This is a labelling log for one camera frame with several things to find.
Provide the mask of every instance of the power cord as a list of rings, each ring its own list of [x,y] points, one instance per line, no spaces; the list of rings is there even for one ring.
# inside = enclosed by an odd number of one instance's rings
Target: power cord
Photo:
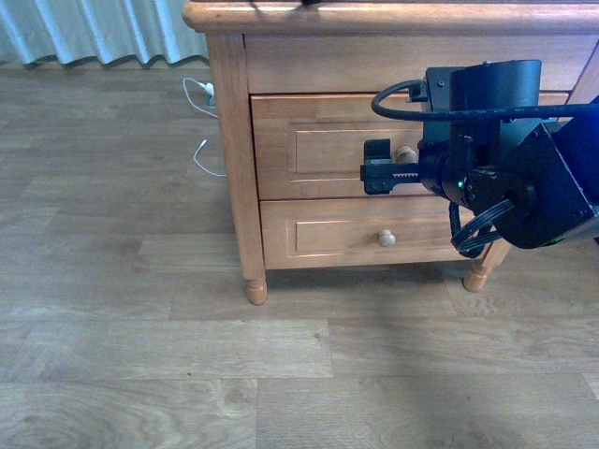
[[[195,84],[197,84],[199,87],[201,87],[203,89],[203,91],[209,95],[210,97],[214,96],[214,86],[207,82],[206,84],[204,84],[203,82],[199,82],[198,80],[194,80],[192,78],[183,78],[183,91],[185,92],[185,96],[187,97],[187,101],[189,102],[189,104],[201,111],[204,112],[207,115],[210,115],[211,117],[214,117],[215,119],[218,119],[218,115],[213,114],[212,112],[207,111],[206,109],[203,109],[201,107],[199,107],[198,105],[196,105],[191,97],[189,96],[189,92],[187,91],[187,81],[191,81],[194,82]],[[199,147],[197,147],[196,152],[194,152],[194,162],[197,164],[198,167],[200,167],[202,170],[204,170],[206,173],[208,173],[209,175],[213,175],[216,176],[218,178],[226,178],[226,174],[221,174],[221,173],[214,173],[211,170],[208,170],[206,167],[204,167],[197,159],[197,155],[199,154],[199,152],[201,151],[202,148],[204,148],[204,146],[206,145],[206,143],[208,143],[208,140],[205,138],[204,140],[202,140],[202,143],[199,144]]]
[[[206,173],[208,173],[209,175],[213,175],[213,176],[217,176],[218,178],[226,178],[226,174],[221,174],[221,173],[214,173],[213,171],[208,170],[206,167],[204,167],[197,159],[197,155],[199,154],[200,150],[202,148],[204,148],[204,145],[206,145],[206,142],[208,142],[207,139],[202,140],[202,143],[199,144],[199,147],[197,147],[196,152],[194,153],[194,162],[197,164],[198,167],[200,167],[202,170],[204,170]]]
[[[199,82],[198,80],[194,80],[193,78],[183,78],[183,91],[185,92],[185,96],[187,97],[187,101],[189,101],[189,104],[193,108],[200,110],[200,111],[204,112],[205,114],[210,115],[211,117],[214,117],[215,119],[218,119],[218,115],[216,115],[212,112],[209,112],[206,109],[202,109],[200,106],[198,106],[196,103],[194,103],[192,101],[191,97],[189,96],[189,92],[187,92],[187,84],[186,84],[187,81],[191,81],[191,82],[194,82],[195,84],[197,84],[210,97],[214,96],[214,86],[212,86],[212,84],[209,82],[204,84],[203,82]]]

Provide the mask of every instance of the wooden knob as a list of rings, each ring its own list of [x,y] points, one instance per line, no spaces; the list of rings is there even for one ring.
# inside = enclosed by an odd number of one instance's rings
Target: wooden knob
[[[410,147],[403,145],[391,152],[391,160],[393,164],[416,164],[418,155]]]
[[[378,233],[378,244],[384,248],[393,246],[395,244],[395,236],[391,234],[391,231],[385,229]]]

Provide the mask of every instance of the wooden drawer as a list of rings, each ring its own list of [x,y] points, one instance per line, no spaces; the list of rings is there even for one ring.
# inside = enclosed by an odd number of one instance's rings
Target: wooden drawer
[[[250,94],[376,92],[427,67],[513,59],[541,60],[541,88],[570,91],[598,38],[249,35],[245,49]]]
[[[541,103],[562,104],[566,94],[544,94]],[[392,148],[417,152],[422,124],[388,120],[371,110],[372,94],[264,95],[252,98],[260,199],[360,197],[364,141],[390,138]],[[390,106],[419,110],[405,96]],[[428,195],[420,184],[396,186],[394,195]]]
[[[450,243],[447,206],[436,196],[263,201],[266,268],[460,259]],[[470,218],[466,211],[463,220]],[[383,230],[395,244],[378,243]]]

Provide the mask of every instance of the black cable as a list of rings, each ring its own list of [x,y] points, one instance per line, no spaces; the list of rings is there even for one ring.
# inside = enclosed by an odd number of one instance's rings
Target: black cable
[[[380,116],[395,120],[406,120],[408,122],[484,122],[488,120],[549,119],[552,117],[588,117],[592,115],[599,117],[599,104],[527,106],[511,109],[439,110],[428,112],[390,109],[381,106],[381,102],[385,98],[405,89],[426,90],[426,83],[423,80],[410,80],[387,87],[374,97],[371,108]]]
[[[516,204],[514,204],[514,202],[509,198],[497,203],[495,206],[477,215],[465,227],[463,227],[460,232],[453,236],[451,239],[451,244],[456,250],[462,253],[471,251],[473,248],[486,245],[487,243],[491,243],[492,241],[499,239],[501,236],[497,231],[489,232],[476,237],[472,236],[475,232],[492,225],[495,220],[505,213],[511,211],[515,207]]]
[[[461,231],[460,206],[457,203],[454,203],[453,201],[449,202],[449,225],[451,227],[451,237],[453,238],[456,234],[458,234]],[[477,237],[483,237],[489,234],[490,230],[491,225],[482,227],[478,231]],[[469,259],[476,259],[479,255],[483,253],[484,249],[484,245],[476,245],[473,248],[467,248],[463,251],[460,251],[460,255]]]

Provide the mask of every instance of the laminate floor plank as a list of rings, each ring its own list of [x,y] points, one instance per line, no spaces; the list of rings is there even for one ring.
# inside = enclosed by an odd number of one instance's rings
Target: laminate floor plank
[[[97,136],[124,136],[127,134],[166,131],[166,123],[139,123],[136,130],[127,120],[116,120],[113,118],[94,119],[94,126],[90,126],[90,120],[86,118],[66,118],[39,116],[32,112],[27,120],[10,120],[3,128],[4,136],[28,136],[30,138],[78,138]]]
[[[33,94],[37,91],[79,89],[92,91],[97,75],[74,70],[2,70],[2,82],[10,91]]]
[[[47,204],[0,204],[0,236],[43,234],[58,210]]]
[[[196,185],[184,176],[37,176],[25,201],[188,201],[198,200]]]
[[[23,177],[0,178],[0,201],[18,201],[30,182]]]
[[[6,77],[2,75],[2,82],[6,82]],[[23,97],[26,96],[26,92],[22,89],[3,89],[0,91],[0,102],[3,104],[19,104],[22,102]],[[0,121],[0,128],[2,128],[3,122]]]
[[[382,318],[455,316],[433,264],[274,270],[269,300],[244,300],[237,272],[182,275],[170,319]]]
[[[233,234],[233,215],[218,197],[205,202],[86,201],[64,204],[46,234],[153,235]]]
[[[331,376],[326,320],[39,322],[5,382]]]
[[[436,266],[462,316],[599,314],[599,247],[592,239],[534,251],[513,248],[475,294],[461,285],[468,264]]]
[[[133,269],[137,272],[234,271],[241,262],[234,234],[146,235]]]
[[[0,446],[254,449],[256,381],[0,384]]]
[[[111,104],[107,102],[73,102],[70,100],[69,92],[63,92],[64,102],[63,107],[57,108],[56,102],[60,101],[54,98],[52,102],[39,101],[38,98],[20,103],[17,105],[9,105],[8,108],[3,108],[0,112],[0,118],[10,118],[13,121],[26,120],[31,116],[31,110],[34,109],[38,117],[46,118],[49,121],[64,120],[64,119],[84,119],[84,120],[106,120],[115,119],[119,110],[124,105]]]
[[[0,129],[8,125],[9,121],[0,121]],[[0,138],[0,153],[22,152],[28,150],[34,143],[31,136],[2,136]]]
[[[0,321],[166,320],[177,281],[120,271],[0,274]]]
[[[599,400],[599,374],[584,374],[584,378],[589,384],[594,395]]]
[[[207,110],[216,113],[215,109],[207,108]],[[220,150],[222,147],[218,120],[210,116],[205,116],[201,112],[198,114],[193,117],[168,121],[168,134],[206,138],[210,145],[205,150],[202,150],[202,154],[208,151],[211,146]]]
[[[0,273],[67,274],[130,272],[139,236],[7,236],[2,237]]]
[[[257,447],[596,448],[580,375],[258,382]]]
[[[172,164],[172,158],[153,158],[145,152],[131,152],[120,145],[123,136],[104,136],[101,138],[78,137],[65,141],[64,138],[35,138],[25,150],[8,153],[1,168],[2,174],[15,171],[30,176],[115,176],[117,174],[142,174],[146,171],[161,169],[182,169],[182,161]]]
[[[0,302],[0,311],[4,307],[4,303]],[[10,323],[0,319],[0,381],[4,379],[7,370],[10,369],[32,327],[32,324]]]
[[[186,119],[197,116],[198,111],[192,109],[186,98],[167,98],[156,108],[140,108],[137,105],[124,105],[120,108],[117,119],[129,119],[132,122],[163,122],[164,120]]]
[[[202,138],[207,138],[211,142],[216,143],[217,149],[220,151],[222,159],[222,150],[218,144],[216,134],[218,133],[218,122],[215,119],[208,121],[195,119],[195,129],[186,129],[185,123],[189,119],[173,120],[168,122],[166,131],[149,130],[145,134],[129,134],[121,137],[121,140],[116,145],[119,153],[124,156],[139,156],[140,154],[147,155],[151,162],[162,163],[163,169],[168,171],[169,165],[177,163],[181,166],[183,162],[187,163],[187,167],[192,162],[192,157],[202,141]],[[183,122],[180,127],[184,128],[182,132],[178,128],[178,122]]]
[[[335,375],[599,372],[599,316],[332,319]]]
[[[98,105],[101,108],[122,107],[124,105],[136,105],[138,108],[150,108],[160,105],[165,99],[165,92],[160,91],[167,84],[164,82],[154,90],[149,90],[144,86],[142,91],[126,90],[124,86],[121,89],[115,89],[121,81],[115,80],[112,83],[106,82],[111,75],[107,77],[94,77],[93,89],[61,89],[65,95],[58,95],[57,90],[40,90],[35,97],[27,101],[27,105],[32,107],[44,106],[55,107],[59,109],[70,109],[71,107],[85,107],[90,111],[97,110]]]

